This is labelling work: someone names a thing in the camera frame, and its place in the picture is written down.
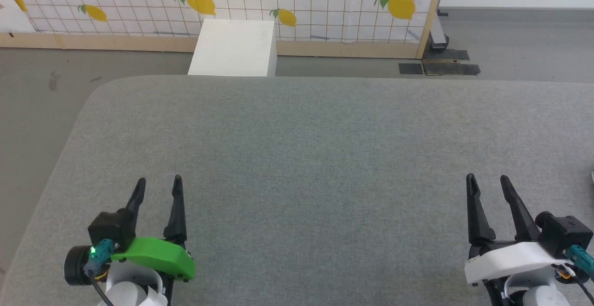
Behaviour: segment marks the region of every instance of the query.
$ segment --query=table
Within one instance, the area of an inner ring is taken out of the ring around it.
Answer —
[[[174,305],[475,306],[465,175],[491,227],[515,234],[508,175],[533,216],[594,228],[594,85],[142,76],[83,108],[6,279],[3,306],[95,305],[62,262],[101,210],[147,190],[136,233],[159,237],[184,179],[197,278]],[[574,305],[587,300],[560,287]]]

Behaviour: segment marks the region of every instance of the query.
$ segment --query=wooden frame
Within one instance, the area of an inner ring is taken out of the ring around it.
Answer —
[[[429,38],[439,0],[431,0],[419,44],[321,41],[277,41],[280,56],[369,57],[421,59]],[[0,47],[58,48],[63,50],[130,50],[151,52],[194,52],[196,38],[132,37],[123,35],[68,35],[53,33],[3,33]]]

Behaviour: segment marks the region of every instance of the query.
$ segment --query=black cable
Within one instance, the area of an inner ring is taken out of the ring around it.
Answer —
[[[97,280],[95,280],[95,278],[91,278],[91,284],[93,284],[93,287],[95,288],[95,291],[97,291],[97,293],[99,293],[99,296],[101,297],[101,300],[103,300],[103,302],[107,306],[113,306],[113,304],[110,301],[110,299],[108,298],[108,296],[105,295],[105,293],[103,292],[103,290],[101,289],[101,287],[99,287],[99,284],[97,284]]]
[[[581,290],[584,291],[584,293],[586,294],[586,297],[588,297],[588,299],[590,299],[590,302],[592,303],[592,305],[594,305],[594,297],[592,297],[592,294],[588,291],[588,289],[586,289],[586,287],[584,286],[584,283],[582,283],[577,277],[575,278],[575,282],[577,282],[577,285],[579,285],[581,287]]]

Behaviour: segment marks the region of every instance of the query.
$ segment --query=teal cable connector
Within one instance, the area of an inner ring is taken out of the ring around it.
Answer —
[[[592,256],[582,247],[579,245],[569,247],[565,256],[572,261],[575,266],[590,275],[590,277],[594,277],[594,258],[592,258]]]
[[[110,239],[103,239],[97,247],[91,247],[89,261],[83,267],[83,272],[87,277],[93,279],[101,270],[101,266],[110,259],[115,251],[115,244]]]

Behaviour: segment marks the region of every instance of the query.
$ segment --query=green plastic bracket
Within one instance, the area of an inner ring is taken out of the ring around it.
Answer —
[[[178,280],[193,279],[196,275],[196,265],[185,249],[157,238],[135,238],[125,253],[113,254],[111,259],[126,259]]]

